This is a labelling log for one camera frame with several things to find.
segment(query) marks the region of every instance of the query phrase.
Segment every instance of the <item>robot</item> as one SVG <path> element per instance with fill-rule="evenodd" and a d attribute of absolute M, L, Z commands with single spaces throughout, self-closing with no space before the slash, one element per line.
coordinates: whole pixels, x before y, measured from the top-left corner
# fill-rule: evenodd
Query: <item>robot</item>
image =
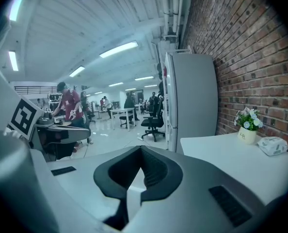
<path fill-rule="evenodd" d="M 0 47 L 8 28 L 0 19 Z M 38 128 L 61 129 L 35 107 L 0 72 L 0 195 L 32 232 L 247 233 L 279 202 L 265 206 L 214 165 L 154 147 L 47 163 Z M 4 135 L 8 123 L 33 147 Z M 67 129 L 61 141 L 85 139 L 87 131 Z M 140 169 L 145 188 L 138 191 L 138 209 L 131 215 L 128 191 Z"/>

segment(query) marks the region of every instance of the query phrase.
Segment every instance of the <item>table leg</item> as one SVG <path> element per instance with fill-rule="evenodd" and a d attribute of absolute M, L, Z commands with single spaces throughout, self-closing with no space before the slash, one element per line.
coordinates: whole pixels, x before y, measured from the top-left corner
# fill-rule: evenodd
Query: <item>table leg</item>
<path fill-rule="evenodd" d="M 112 111 L 111 111 L 111 121 L 112 121 L 113 130 L 115 130 L 115 128 L 114 128 L 114 118 L 113 118 L 113 112 Z"/>
<path fill-rule="evenodd" d="M 133 110 L 132 110 L 132 114 L 133 114 L 133 117 L 132 117 L 132 119 L 133 119 L 133 124 L 134 124 L 134 126 L 135 126 L 135 118 L 134 118 L 134 112 L 135 112 L 135 108 L 133 108 Z"/>
<path fill-rule="evenodd" d="M 129 123 L 129 114 L 128 114 L 128 111 L 126 111 L 126 119 L 127 119 L 127 128 L 128 128 L 128 131 L 130 131 L 130 123 Z"/>

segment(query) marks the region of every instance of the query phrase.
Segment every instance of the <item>ceiling light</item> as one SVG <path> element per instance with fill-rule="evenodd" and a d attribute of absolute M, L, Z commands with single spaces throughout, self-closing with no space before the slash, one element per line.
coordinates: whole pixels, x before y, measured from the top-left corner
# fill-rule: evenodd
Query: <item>ceiling light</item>
<path fill-rule="evenodd" d="M 116 47 L 114 49 L 108 50 L 105 53 L 100 54 L 100 57 L 102 58 L 106 58 L 112 54 L 116 54 L 118 52 L 124 51 L 124 50 L 128 50 L 128 49 L 132 49 L 132 48 L 136 48 L 138 46 L 138 43 L 136 41 L 133 42 L 129 42 L 127 44 L 121 45 L 119 47 Z"/>
<path fill-rule="evenodd" d="M 77 68 L 74 72 L 72 72 L 72 73 L 70 74 L 70 77 L 76 76 L 77 74 L 79 74 L 79 73 L 80 73 L 81 71 L 83 71 L 83 70 L 85 70 L 84 67 L 79 67 L 79 68 Z"/>
<path fill-rule="evenodd" d="M 136 81 L 138 80 L 149 80 L 149 79 L 153 79 L 154 76 L 149 76 L 149 77 L 145 77 L 145 78 L 138 78 L 138 79 L 135 79 Z"/>
<path fill-rule="evenodd" d="M 109 87 L 112 87 L 112 86 L 115 86 L 115 85 L 120 85 L 120 84 L 123 84 L 123 83 L 110 84 Z"/>
<path fill-rule="evenodd" d="M 11 21 L 16 21 L 17 20 L 17 15 L 19 11 L 19 7 L 21 4 L 22 0 L 14 0 L 12 4 L 12 8 L 10 9 L 10 14 L 9 14 L 9 19 Z"/>
<path fill-rule="evenodd" d="M 19 71 L 18 66 L 17 66 L 16 53 L 13 51 L 9 51 L 8 54 L 9 54 L 10 63 L 12 64 L 13 70 Z"/>

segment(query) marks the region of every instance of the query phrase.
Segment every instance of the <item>tissue package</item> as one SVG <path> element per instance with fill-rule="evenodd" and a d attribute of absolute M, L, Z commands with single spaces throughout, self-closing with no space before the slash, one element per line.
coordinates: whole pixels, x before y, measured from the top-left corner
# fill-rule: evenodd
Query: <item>tissue package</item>
<path fill-rule="evenodd" d="M 284 153 L 288 150 L 288 144 L 279 137 L 264 137 L 258 143 L 259 148 L 268 156 Z"/>

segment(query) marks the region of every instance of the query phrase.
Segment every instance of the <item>white floor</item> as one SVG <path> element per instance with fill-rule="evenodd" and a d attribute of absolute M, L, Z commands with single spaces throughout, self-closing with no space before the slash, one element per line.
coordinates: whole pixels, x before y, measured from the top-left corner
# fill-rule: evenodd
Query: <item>white floor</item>
<path fill-rule="evenodd" d="M 95 115 L 96 116 L 93 119 L 96 122 L 90 123 L 91 138 L 94 143 L 87 145 L 87 141 L 82 140 L 82 147 L 76 153 L 72 154 L 71 159 L 85 158 L 138 145 L 167 149 L 165 137 L 161 134 L 156 136 L 157 142 L 154 142 L 154 137 L 152 135 L 144 136 L 144 141 L 137 138 L 141 137 L 141 135 L 145 133 L 145 130 L 147 130 L 147 127 L 141 126 L 141 122 L 143 121 L 143 117 L 147 117 L 149 114 L 138 115 L 140 121 L 135 122 L 136 126 L 131 125 L 130 131 L 125 128 L 125 125 L 120 127 L 119 115 L 115 115 L 114 130 L 107 112 L 100 113 L 101 119 L 97 119 L 98 114 Z M 160 129 L 158 128 L 158 130 L 165 132 L 165 126 Z"/>

